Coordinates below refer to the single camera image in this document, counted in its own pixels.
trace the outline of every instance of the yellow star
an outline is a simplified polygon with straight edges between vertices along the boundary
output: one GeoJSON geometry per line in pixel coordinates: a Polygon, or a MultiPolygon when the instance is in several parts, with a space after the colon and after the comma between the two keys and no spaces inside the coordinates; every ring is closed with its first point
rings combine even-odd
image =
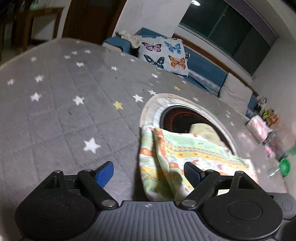
{"type": "Polygon", "coordinates": [[[122,110],[123,110],[123,108],[122,108],[122,103],[119,103],[118,101],[115,101],[115,103],[113,103],[113,105],[114,105],[114,107],[115,107],[117,110],[119,110],[119,109],[122,109],[122,110]]]}

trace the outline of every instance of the dark window glass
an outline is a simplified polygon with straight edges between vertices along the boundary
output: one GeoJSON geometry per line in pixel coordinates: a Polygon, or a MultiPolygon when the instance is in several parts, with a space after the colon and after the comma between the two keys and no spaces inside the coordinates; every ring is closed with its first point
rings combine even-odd
{"type": "Polygon", "coordinates": [[[270,50],[268,43],[223,0],[197,1],[200,6],[191,4],[180,24],[206,38],[253,75],[270,50]]]}

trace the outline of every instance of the door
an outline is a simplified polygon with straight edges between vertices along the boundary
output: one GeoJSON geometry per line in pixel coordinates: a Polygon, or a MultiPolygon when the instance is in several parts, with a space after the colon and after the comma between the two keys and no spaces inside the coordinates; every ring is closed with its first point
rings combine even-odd
{"type": "Polygon", "coordinates": [[[81,39],[95,44],[113,33],[126,0],[72,0],[63,37],[81,39]]]}

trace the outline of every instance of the orange butterfly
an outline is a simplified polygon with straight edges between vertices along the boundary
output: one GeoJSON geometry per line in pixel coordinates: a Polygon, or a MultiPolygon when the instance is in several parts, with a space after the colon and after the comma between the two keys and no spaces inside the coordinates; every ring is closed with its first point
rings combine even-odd
{"type": "Polygon", "coordinates": [[[173,68],[177,68],[181,66],[182,69],[185,69],[186,68],[186,65],[185,65],[185,58],[182,58],[180,59],[179,61],[176,60],[175,58],[173,58],[172,56],[168,56],[170,58],[170,60],[172,61],[171,62],[171,65],[173,66],[173,68]]]}

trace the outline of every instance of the metal screw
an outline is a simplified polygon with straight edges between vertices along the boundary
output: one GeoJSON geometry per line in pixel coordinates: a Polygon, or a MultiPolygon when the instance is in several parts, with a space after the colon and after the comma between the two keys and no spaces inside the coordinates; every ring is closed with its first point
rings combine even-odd
{"type": "Polygon", "coordinates": [[[104,207],[114,207],[116,205],[116,202],[114,200],[107,199],[102,201],[102,205],[104,207]]]}
{"type": "Polygon", "coordinates": [[[185,206],[185,207],[194,207],[196,205],[196,202],[193,201],[193,200],[190,200],[190,199],[187,199],[187,200],[184,200],[182,202],[182,204],[185,206]]]}

